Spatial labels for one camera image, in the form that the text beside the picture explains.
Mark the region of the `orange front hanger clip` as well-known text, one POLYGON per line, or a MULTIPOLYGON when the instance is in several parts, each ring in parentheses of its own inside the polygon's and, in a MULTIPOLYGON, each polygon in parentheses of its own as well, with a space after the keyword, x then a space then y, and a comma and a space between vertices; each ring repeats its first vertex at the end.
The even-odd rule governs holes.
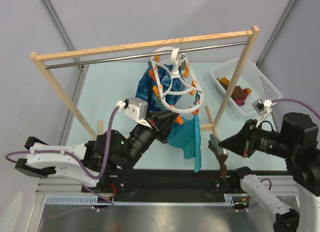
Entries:
POLYGON ((184 119, 181 117, 181 115, 179 114, 177 116, 177 118, 175 119, 175 123, 179 124, 179 125, 183 125, 184 124, 184 119))

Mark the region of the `brown grey sock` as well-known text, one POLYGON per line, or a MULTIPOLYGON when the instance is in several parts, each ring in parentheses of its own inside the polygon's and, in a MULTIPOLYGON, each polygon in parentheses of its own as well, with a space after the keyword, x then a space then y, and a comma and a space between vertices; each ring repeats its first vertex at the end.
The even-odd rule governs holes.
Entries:
POLYGON ((215 154, 219 163, 219 172, 223 180, 227 176, 226 160, 228 158, 228 152, 226 149, 219 146, 220 140, 213 133, 209 135, 208 148, 215 154))

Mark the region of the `white round clip hanger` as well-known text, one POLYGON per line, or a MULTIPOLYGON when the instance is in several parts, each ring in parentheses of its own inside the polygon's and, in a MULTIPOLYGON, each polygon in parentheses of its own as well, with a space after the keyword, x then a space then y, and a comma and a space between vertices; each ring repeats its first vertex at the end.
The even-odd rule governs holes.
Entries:
POLYGON ((197 114, 204 101, 204 92, 186 53, 180 48, 162 47, 154 51, 150 65, 150 76, 156 83, 160 105, 178 114, 197 114), (192 104, 177 108, 178 99, 184 95, 191 96, 192 104))

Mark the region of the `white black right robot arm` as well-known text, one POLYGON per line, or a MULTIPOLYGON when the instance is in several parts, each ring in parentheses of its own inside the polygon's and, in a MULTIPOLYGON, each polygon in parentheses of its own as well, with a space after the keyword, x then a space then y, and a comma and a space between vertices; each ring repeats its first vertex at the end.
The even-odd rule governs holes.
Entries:
POLYGON ((237 169, 237 176, 230 180, 235 192, 245 191, 268 214, 274 231, 320 229, 318 131, 319 127, 309 115, 291 112, 283 116, 280 132, 263 130, 257 120, 249 119, 237 134, 218 144, 244 158, 259 151, 285 160, 298 189, 299 210, 278 199, 248 167, 237 169))

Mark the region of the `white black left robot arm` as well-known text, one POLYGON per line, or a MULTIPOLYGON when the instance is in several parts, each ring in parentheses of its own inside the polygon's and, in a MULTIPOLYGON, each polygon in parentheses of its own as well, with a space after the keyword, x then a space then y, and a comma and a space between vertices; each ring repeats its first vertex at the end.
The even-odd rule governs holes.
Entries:
POLYGON ((60 176, 104 192, 118 170, 132 169, 155 140, 167 143, 177 117, 169 110, 147 112, 147 125, 137 124, 128 137, 109 129, 95 141, 73 146, 51 146, 29 137, 25 158, 14 161, 14 167, 26 176, 60 176))

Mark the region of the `socks pile in basket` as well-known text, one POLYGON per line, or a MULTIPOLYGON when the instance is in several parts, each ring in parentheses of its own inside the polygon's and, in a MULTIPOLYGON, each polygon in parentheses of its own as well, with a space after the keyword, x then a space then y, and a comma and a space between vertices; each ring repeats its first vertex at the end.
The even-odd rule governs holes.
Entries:
MULTIPOLYGON (((219 79, 219 83, 225 90, 227 90, 230 85, 230 81, 226 77, 219 79)), ((245 100, 251 93, 252 90, 250 88, 243 89, 241 86, 235 86, 231 94, 231 98, 239 107, 241 107, 246 103, 245 100)))

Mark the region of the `teal plain cloth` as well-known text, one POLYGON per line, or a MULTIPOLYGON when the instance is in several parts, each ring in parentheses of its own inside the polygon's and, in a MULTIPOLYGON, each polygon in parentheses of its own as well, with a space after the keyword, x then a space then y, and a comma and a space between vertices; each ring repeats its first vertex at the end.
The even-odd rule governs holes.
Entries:
POLYGON ((201 127, 197 114, 191 120, 183 119, 183 124, 175 123, 167 138, 168 144, 183 150, 185 159, 195 159, 194 172, 202 167, 201 127))

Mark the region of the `dark blue patterned cloth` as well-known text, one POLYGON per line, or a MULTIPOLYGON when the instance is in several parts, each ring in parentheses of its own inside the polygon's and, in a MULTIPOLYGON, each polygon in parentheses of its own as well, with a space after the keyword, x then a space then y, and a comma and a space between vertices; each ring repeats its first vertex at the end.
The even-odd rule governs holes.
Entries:
MULTIPOLYGON (((173 69, 172 65, 165 64, 165 66, 171 71, 173 69)), ((167 90, 171 85, 171 77, 166 71, 166 69, 159 67, 158 68, 158 77, 163 85, 163 91, 167 90)), ((161 111, 166 110, 166 108, 162 105, 161 101, 157 104, 156 98, 157 95, 155 94, 153 87, 157 86, 155 80, 152 78, 150 74, 150 70, 147 69, 140 79, 135 97, 145 100, 148 103, 148 111, 161 111)), ((185 90, 185 85, 179 80, 174 79, 173 85, 171 87, 171 91, 180 92, 185 90)), ((166 95, 165 100, 169 105, 175 105, 177 101, 181 98, 181 95, 166 95)))

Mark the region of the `white perforated plastic basket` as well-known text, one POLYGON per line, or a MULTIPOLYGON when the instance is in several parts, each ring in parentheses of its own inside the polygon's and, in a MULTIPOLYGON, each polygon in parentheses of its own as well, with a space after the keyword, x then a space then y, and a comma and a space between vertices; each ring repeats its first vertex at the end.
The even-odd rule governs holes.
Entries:
MULTIPOLYGON (((217 90, 223 96, 225 95, 226 90, 220 84, 220 79, 226 78, 230 80, 237 64, 238 58, 235 58, 214 66, 209 71, 217 90)), ((256 114, 252 103, 257 99, 276 100, 283 97, 282 93, 275 87, 275 85, 251 61, 246 62, 237 81, 237 85, 242 89, 251 89, 251 94, 245 99, 244 105, 238 106, 233 99, 229 102, 232 110, 239 116, 249 117, 256 114)))

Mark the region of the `steel hanging rod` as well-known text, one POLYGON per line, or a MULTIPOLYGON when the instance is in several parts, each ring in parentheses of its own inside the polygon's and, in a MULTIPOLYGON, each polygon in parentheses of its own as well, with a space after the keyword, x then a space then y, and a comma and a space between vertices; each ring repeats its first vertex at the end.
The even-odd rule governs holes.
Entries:
MULTIPOLYGON (((182 49, 182 50, 179 49, 178 53, 198 52, 198 51, 204 51, 204 50, 212 50, 212 49, 244 46, 244 45, 247 45, 247 44, 248 44, 248 42, 236 42, 236 43, 221 44, 221 45, 194 47, 194 48, 187 48, 187 49, 182 49)), ((137 55, 130 55, 130 56, 106 58, 106 59, 87 60, 87 61, 80 61, 80 62, 73 62, 73 63, 45 65, 44 68, 47 69, 47 70, 48 69, 57 69, 57 68, 67 68, 67 67, 82 66, 82 65, 91 65, 91 64, 100 64, 100 63, 107 63, 107 62, 117 62, 117 61, 124 61, 124 60, 148 58, 148 57, 153 57, 153 56, 169 55, 169 54, 171 54, 170 51, 153 52, 153 53, 137 54, 137 55)))

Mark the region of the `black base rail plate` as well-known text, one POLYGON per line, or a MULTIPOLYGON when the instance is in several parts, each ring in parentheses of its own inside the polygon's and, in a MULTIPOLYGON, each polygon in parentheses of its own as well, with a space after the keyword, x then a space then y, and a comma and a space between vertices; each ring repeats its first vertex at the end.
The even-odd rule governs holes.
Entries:
POLYGON ((215 194, 245 193, 240 187, 240 179, 248 174, 271 178, 275 175, 287 175, 279 171, 252 171, 248 167, 229 170, 226 179, 221 178, 217 170, 121 170, 117 174, 103 176, 96 187, 83 186, 82 192, 90 190, 98 193, 110 193, 128 198, 146 196, 186 197, 188 194, 211 197, 215 194))

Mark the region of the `wooden clothes rack frame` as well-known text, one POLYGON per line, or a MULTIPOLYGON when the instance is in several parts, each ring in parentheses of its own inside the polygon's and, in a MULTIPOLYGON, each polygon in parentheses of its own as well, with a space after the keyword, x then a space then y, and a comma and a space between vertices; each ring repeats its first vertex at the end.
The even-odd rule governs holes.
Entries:
POLYGON ((198 63, 190 60, 190 65, 202 87, 204 93, 203 103, 211 106, 214 119, 221 118, 223 121, 228 121, 234 119, 235 115, 227 108, 228 104, 224 97, 214 90, 209 69, 215 65, 215 55, 219 52, 235 51, 239 60, 242 62, 247 60, 258 35, 259 28, 253 26, 250 30, 238 32, 113 45, 46 55, 32 52, 30 59, 70 109, 73 120, 64 144, 75 145, 95 140, 99 134, 99 122, 103 121, 104 125, 108 124, 109 117, 117 101, 135 96, 139 80, 147 70, 150 58, 86 65, 87 72, 81 83, 81 93, 77 100, 71 98, 66 91, 66 86, 58 78, 58 73, 67 69, 57 68, 47 70, 45 69, 45 65, 71 62, 74 58, 96 60, 99 57, 110 58, 152 53, 161 47, 178 47, 182 50, 194 47, 248 42, 244 46, 186 53, 188 57, 192 57, 193 55, 208 55, 210 57, 208 62, 198 63), (225 110, 220 111, 220 107, 225 107, 225 110))

